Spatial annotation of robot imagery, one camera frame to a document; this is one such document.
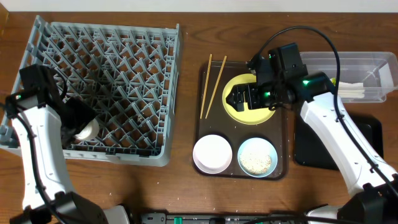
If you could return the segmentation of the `white cup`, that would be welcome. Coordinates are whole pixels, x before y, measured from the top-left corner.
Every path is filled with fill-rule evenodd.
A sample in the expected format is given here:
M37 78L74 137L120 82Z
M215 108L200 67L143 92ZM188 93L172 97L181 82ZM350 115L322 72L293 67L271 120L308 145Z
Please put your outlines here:
M93 119L78 134L75 135L75 138L82 141L89 141L98 135L99 130L99 123L97 120Z

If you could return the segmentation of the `light blue small bowl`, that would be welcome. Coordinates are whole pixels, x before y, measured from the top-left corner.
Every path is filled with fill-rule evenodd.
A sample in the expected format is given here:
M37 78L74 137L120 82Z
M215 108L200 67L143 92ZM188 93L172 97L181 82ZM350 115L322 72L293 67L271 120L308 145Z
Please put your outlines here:
M277 167L278 154L268 140L250 138L240 145L237 160L240 168L248 176L265 178Z

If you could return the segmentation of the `white paper napkin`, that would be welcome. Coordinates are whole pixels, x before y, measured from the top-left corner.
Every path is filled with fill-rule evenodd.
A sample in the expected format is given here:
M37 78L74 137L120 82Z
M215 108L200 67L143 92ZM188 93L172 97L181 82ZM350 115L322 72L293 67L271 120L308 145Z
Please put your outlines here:
M338 95L341 98L364 98L364 83L339 82Z

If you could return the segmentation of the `green snack wrapper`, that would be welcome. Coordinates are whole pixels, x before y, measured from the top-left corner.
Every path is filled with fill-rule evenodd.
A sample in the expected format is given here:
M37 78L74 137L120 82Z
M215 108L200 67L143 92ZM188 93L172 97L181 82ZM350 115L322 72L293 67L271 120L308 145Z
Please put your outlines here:
M336 85L336 78L331 78L330 80L331 80L332 84L335 86Z

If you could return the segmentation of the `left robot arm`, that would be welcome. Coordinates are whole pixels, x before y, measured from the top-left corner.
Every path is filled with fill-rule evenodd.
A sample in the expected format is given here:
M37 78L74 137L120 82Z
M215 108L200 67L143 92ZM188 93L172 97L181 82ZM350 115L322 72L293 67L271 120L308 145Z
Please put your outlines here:
M21 147L25 191L22 214L10 223L129 223L122 205L103 210L78 195L67 171L63 148L75 139L90 140L99 132L95 111L76 98L65 100L57 71L34 64L19 71L23 89L1 106Z

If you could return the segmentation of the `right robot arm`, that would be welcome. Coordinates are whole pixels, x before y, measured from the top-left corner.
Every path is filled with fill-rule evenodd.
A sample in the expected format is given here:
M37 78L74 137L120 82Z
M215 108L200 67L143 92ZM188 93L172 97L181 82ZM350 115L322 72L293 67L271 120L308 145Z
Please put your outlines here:
M337 84L323 72L308 73L297 44L248 63L253 83L235 85L226 102L236 111L286 105L317 134L340 170L350 200L294 217L303 223L397 223L397 171L373 149L344 109Z

